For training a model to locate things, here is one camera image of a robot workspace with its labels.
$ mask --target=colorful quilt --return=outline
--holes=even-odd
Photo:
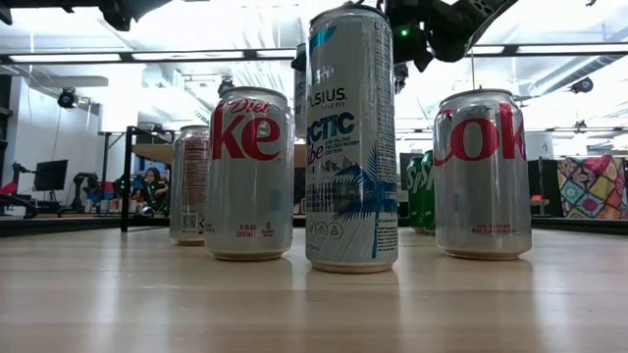
[[[558,187],[566,218],[628,219],[622,158],[606,155],[558,161]]]

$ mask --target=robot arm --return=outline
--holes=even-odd
[[[516,2],[458,0],[449,5],[442,0],[384,0],[392,26],[394,62],[413,61],[419,72],[434,58],[456,62]]]

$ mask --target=desk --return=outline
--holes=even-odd
[[[628,351],[628,239],[535,230],[517,262],[404,229],[394,272],[227,263],[166,229],[0,239],[2,352]]]

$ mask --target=silver can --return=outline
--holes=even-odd
[[[305,55],[305,43],[296,46],[295,61],[302,61]],[[295,134],[298,138],[305,138],[307,133],[307,96],[305,70],[294,70],[294,124]]]
[[[512,260],[532,247],[523,114],[481,89],[441,103],[434,125],[436,239],[452,256]]]
[[[184,126],[175,141],[170,237],[179,245],[205,241],[209,147],[209,126]]]
[[[397,259],[391,27],[378,10],[343,5],[310,28],[306,256],[339,273]]]
[[[222,260],[281,257],[292,244],[294,119],[286,97],[229,88],[210,126],[207,248]]]

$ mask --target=sprite can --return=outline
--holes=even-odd
[[[410,226],[416,232],[423,232],[423,220],[421,219],[421,160],[423,157],[412,157],[408,164],[408,208]]]
[[[420,210],[419,217],[423,230],[429,234],[436,232],[434,216],[434,153],[427,151],[421,161],[421,183],[419,185]]]

